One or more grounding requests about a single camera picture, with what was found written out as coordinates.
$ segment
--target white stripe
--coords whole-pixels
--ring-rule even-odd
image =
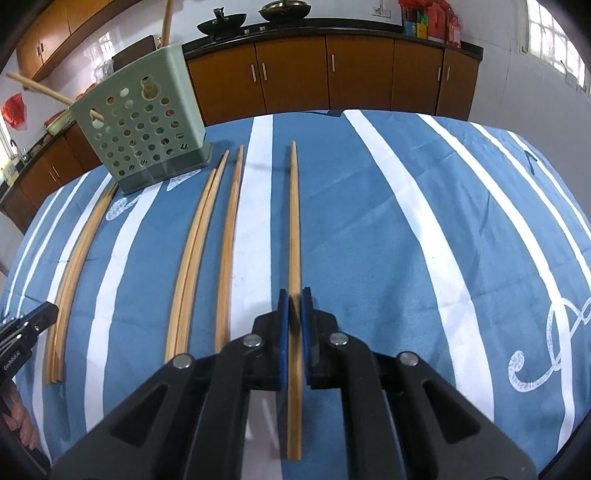
[[[495,409],[491,370],[476,311],[441,226],[412,175],[374,126],[359,110],[346,111],[345,116],[388,181],[423,250],[452,358],[456,388],[492,421]]]
[[[232,260],[230,335],[252,330],[254,319],[273,311],[271,295],[271,177],[273,116],[254,118],[240,201]],[[244,443],[242,478],[281,480],[275,394],[252,392],[249,435]]]
[[[530,186],[538,194],[538,197],[540,197],[540,200],[542,200],[544,205],[546,205],[546,207],[548,208],[548,210],[550,211],[550,213],[554,217],[554,220],[556,220],[560,229],[563,231],[564,236],[569,241],[569,245],[570,245],[571,249],[573,250],[574,257],[577,259],[577,262],[579,262],[579,265],[581,267],[581,271],[583,272],[585,280],[587,281],[587,285],[589,286],[589,290],[591,290],[591,271],[589,271],[589,267],[587,266],[587,262],[583,256],[583,254],[581,253],[581,250],[580,250],[579,246],[577,245],[577,242],[574,241],[573,235],[570,233],[569,228],[566,226],[566,223],[564,223],[564,219],[562,218],[562,216],[560,215],[560,213],[558,212],[556,207],[550,202],[550,200],[548,199],[546,194],[542,191],[542,189],[539,187],[539,185],[534,181],[534,179],[531,177],[531,175],[529,173],[527,173],[524,166],[521,163],[519,163],[519,161],[517,161],[517,159],[513,155],[511,155],[509,150],[507,150],[504,147],[504,145],[501,142],[499,142],[499,140],[497,138],[493,137],[482,125],[478,125],[475,123],[472,123],[472,125],[482,135],[484,135],[488,140],[490,140],[491,143],[496,148],[498,148],[503,153],[504,156],[507,157],[507,159],[511,162],[511,164],[515,167],[515,169],[520,173],[520,175],[527,181],[527,183],[530,184]]]
[[[90,328],[86,354],[84,411],[87,431],[94,428],[105,416],[103,406],[105,367],[109,353],[109,331],[115,312],[117,291],[139,226],[146,213],[148,213],[161,186],[162,182],[144,189],[138,203],[125,219],[115,240],[111,259],[96,296],[95,317]]]
[[[579,209],[577,207],[574,206],[574,203],[571,201],[571,199],[566,195],[566,193],[564,192],[563,188],[560,186],[560,184],[556,181],[556,179],[554,178],[554,176],[550,173],[550,171],[546,168],[546,166],[544,165],[544,162],[541,161],[537,155],[535,153],[533,153],[531,151],[531,148],[528,147],[523,141],[521,141],[521,139],[515,135],[515,133],[513,132],[509,132],[509,135],[513,137],[513,140],[515,140],[515,142],[517,142],[517,144],[523,148],[523,150],[528,151],[531,155],[534,156],[534,158],[538,161],[538,165],[540,166],[540,168],[542,169],[542,171],[544,172],[544,174],[550,179],[550,181],[554,184],[554,186],[556,187],[556,190],[558,190],[558,193],[560,193],[560,195],[562,196],[562,198],[564,198],[566,200],[566,203],[568,203],[570,205],[570,207],[573,209],[574,214],[576,215],[576,217],[578,218],[581,226],[583,227],[583,230],[585,230],[585,233],[587,233],[587,236],[591,239],[591,231],[589,231],[589,227],[587,226],[587,222],[585,221],[585,219],[583,218],[583,215],[581,214],[581,212],[579,212]]]
[[[558,436],[558,450],[569,439],[574,424],[574,399],[573,399],[573,358],[570,345],[570,326],[569,318],[566,314],[566,308],[562,302],[562,296],[558,290],[556,280],[550,271],[550,266],[535,239],[530,227],[525,222],[523,216],[519,213],[515,205],[509,200],[509,197],[501,190],[498,184],[488,174],[488,172],[478,163],[474,156],[468,152],[467,148],[460,143],[451,133],[445,130],[437,121],[428,115],[418,114],[429,126],[431,126],[441,137],[458,153],[462,160],[472,169],[480,181],[484,184],[492,197],[500,205],[507,217],[517,230],[523,240],[526,249],[534,261],[540,278],[544,282],[551,305],[556,308],[556,325],[558,327],[558,342],[560,352],[562,353],[562,374],[560,376],[562,398],[564,401],[564,420],[560,427]]]
[[[99,188],[90,199],[90,203],[82,212],[82,215],[78,219],[78,222],[74,226],[72,233],[70,234],[70,238],[66,242],[66,246],[64,250],[62,250],[60,255],[60,261],[57,264],[56,272],[53,275],[53,279],[51,281],[51,286],[49,288],[49,293],[47,295],[47,301],[55,303],[57,290],[60,287],[61,278],[64,274],[64,270],[66,269],[67,262],[70,259],[70,255],[72,250],[74,249],[74,245],[78,240],[80,232],[82,228],[86,224],[90,213],[94,209],[96,202],[98,202],[101,194],[103,193],[106,186],[109,184],[111,180],[111,175],[107,174],[103,183],[100,184]],[[37,429],[39,431],[39,438],[41,440],[41,445],[47,455],[47,457],[51,460],[50,452],[47,447],[47,441],[45,436],[45,428],[44,428],[44,406],[43,406],[43,368],[45,364],[45,348],[47,343],[47,332],[43,332],[39,335],[37,341],[37,350],[35,354],[35,367],[34,367],[34,378],[33,378],[33,416],[37,422]]]
[[[47,216],[49,210],[51,210],[52,205],[55,203],[55,201],[57,200],[57,198],[59,197],[59,195],[63,191],[63,189],[64,189],[64,187],[61,187],[55,193],[55,195],[53,196],[53,198],[50,200],[49,204],[47,205],[47,208],[44,210],[43,214],[41,215],[41,218],[37,222],[37,225],[35,226],[35,229],[33,230],[33,233],[29,237],[29,241],[25,245],[25,250],[23,250],[23,252],[22,252],[21,258],[18,261],[17,269],[15,270],[14,275],[12,277],[12,284],[10,285],[10,290],[8,291],[8,300],[7,300],[7,303],[6,303],[6,310],[4,311],[4,316],[8,315],[8,310],[9,310],[9,307],[10,307],[10,301],[12,300],[12,295],[14,293],[14,285],[17,282],[18,274],[21,272],[22,264],[23,264],[23,262],[25,260],[25,257],[29,253],[29,250],[31,248],[31,245],[33,244],[33,242],[37,238],[37,234],[39,233],[39,229],[41,228],[41,225],[43,224],[43,221],[45,220],[45,217]]]
[[[35,273],[35,270],[37,269],[37,265],[39,263],[39,260],[41,259],[41,256],[45,252],[45,249],[47,248],[47,244],[49,243],[49,240],[51,239],[51,236],[53,235],[53,232],[56,229],[56,226],[59,223],[59,221],[61,219],[61,216],[64,214],[64,212],[66,211],[66,208],[68,207],[68,205],[74,199],[74,195],[76,195],[76,192],[78,192],[78,189],[80,188],[80,186],[82,185],[82,183],[86,180],[86,177],[88,176],[89,173],[90,172],[86,172],[84,175],[82,175],[77,180],[76,185],[74,185],[74,188],[72,189],[72,191],[68,195],[68,198],[64,202],[64,205],[62,205],[60,211],[57,212],[56,217],[53,219],[53,223],[51,224],[51,226],[49,228],[49,231],[47,232],[46,237],[43,239],[43,243],[39,247],[39,250],[37,251],[35,257],[33,258],[33,261],[31,263],[31,266],[29,268],[29,271],[27,272],[27,277],[25,279],[25,284],[22,287],[21,300],[18,302],[17,317],[21,314],[22,302],[25,300],[25,295],[27,293],[27,288],[29,286],[29,283],[31,282],[31,279],[33,278],[33,275]]]

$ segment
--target red plastic bag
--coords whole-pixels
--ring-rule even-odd
[[[25,104],[22,93],[11,96],[2,107],[2,117],[13,128],[20,127],[25,122]]]

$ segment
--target wooden stick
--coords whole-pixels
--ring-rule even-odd
[[[301,460],[302,344],[300,326],[301,250],[300,185],[296,142],[291,143],[290,173],[290,274],[289,294],[295,306],[290,321],[289,365],[287,384],[287,459]]]
[[[219,353],[230,341],[230,323],[228,321],[230,308],[230,287],[232,284],[232,260],[234,252],[234,233],[236,230],[236,214],[238,212],[238,197],[240,195],[240,180],[242,180],[242,157],[244,145],[240,145],[230,201],[226,214],[226,226],[223,232],[222,260],[220,262],[220,276],[217,284],[217,311],[216,311],[216,336],[215,352]]]
[[[160,47],[170,45],[170,25],[173,22],[173,6],[174,0],[167,0],[166,8],[164,9],[164,19],[162,21],[162,42]]]
[[[201,199],[199,200],[199,204],[197,205],[197,210],[195,210],[195,217],[193,217],[193,223],[191,224],[191,228],[187,236],[187,243],[185,244],[185,249],[183,251],[181,266],[178,269],[177,284],[174,289],[173,305],[170,309],[170,320],[168,323],[168,335],[166,339],[166,350],[164,353],[165,363],[168,363],[172,360],[172,358],[174,357],[174,353],[176,351],[178,319],[181,311],[181,302],[183,301],[184,287],[185,283],[187,282],[189,261],[191,260],[191,254],[193,253],[197,232],[199,230],[199,223],[201,222],[205,202],[207,201],[207,196],[209,195],[209,190],[211,189],[215,174],[216,169],[214,168],[212,172],[209,174],[209,178],[207,179],[207,183],[205,184],[205,188],[203,189],[203,193],[201,194]]]
[[[95,205],[82,229],[82,233],[78,237],[76,246],[70,255],[64,276],[61,279],[60,288],[56,296],[59,313],[55,325],[51,327],[50,338],[46,347],[49,348],[49,351],[46,351],[46,382],[60,382],[63,380],[67,329],[78,280],[80,279],[88,250],[90,250],[90,245],[117,191],[117,186],[117,183],[113,182]]]
[[[6,72],[6,76],[8,78],[20,83],[21,85],[24,85],[25,87],[29,87],[33,90],[38,91],[39,93],[43,93],[43,94],[47,95],[48,97],[51,97],[54,100],[57,100],[58,102],[65,103],[68,106],[70,106],[74,103],[74,100],[72,100],[71,98],[68,98],[67,96],[62,95],[61,93],[58,93],[55,90],[52,90],[49,87],[46,87],[42,83],[36,82],[35,80],[31,80],[19,73]],[[101,122],[105,121],[105,118],[99,112],[95,112],[94,110],[90,111],[90,116],[93,118],[96,118],[97,120],[100,120]]]
[[[203,216],[199,222],[199,231],[195,240],[195,247],[189,262],[189,274],[187,282],[185,283],[183,301],[181,302],[181,313],[178,320],[178,334],[176,344],[176,355],[186,353],[189,348],[191,317],[193,316],[193,303],[195,301],[195,288],[197,287],[197,277],[199,276],[199,266],[201,265],[201,257],[203,254],[203,247],[207,237],[207,230],[209,228],[209,220],[212,216],[213,205],[216,201],[217,191],[219,190],[220,182],[226,162],[228,160],[229,150],[226,150],[222,157],[222,161],[217,168],[215,178],[213,179],[212,188],[207,195],[207,202],[203,209]]]

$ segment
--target striped tablecloth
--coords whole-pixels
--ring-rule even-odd
[[[538,469],[589,411],[589,224],[550,163],[495,128],[390,112],[309,112],[210,127],[231,150],[207,234],[190,338],[213,352],[222,234],[236,150],[246,148],[230,306],[232,337],[288,283],[289,151],[298,145],[304,286],[377,352],[419,353]],[[122,197],[100,224],[73,303],[65,380],[43,385],[46,337],[17,384],[56,460],[162,364],[171,301],[208,171]],[[50,196],[29,228],[2,313],[54,301],[110,177]],[[275,396],[253,395],[246,479],[345,478],[336,391],[304,393],[304,460],[278,457]]]

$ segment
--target screw head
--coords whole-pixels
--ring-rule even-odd
[[[189,368],[192,363],[193,359],[191,359],[191,356],[186,353],[181,353],[173,358],[173,365],[178,369]]]
[[[347,337],[343,332],[335,332],[330,334],[330,343],[334,346],[343,346],[349,343],[349,337]]]
[[[407,367],[415,367],[418,364],[418,357],[412,352],[402,352],[400,354],[400,363]]]
[[[254,348],[262,345],[262,338],[256,333],[249,333],[244,337],[242,343],[248,348]]]

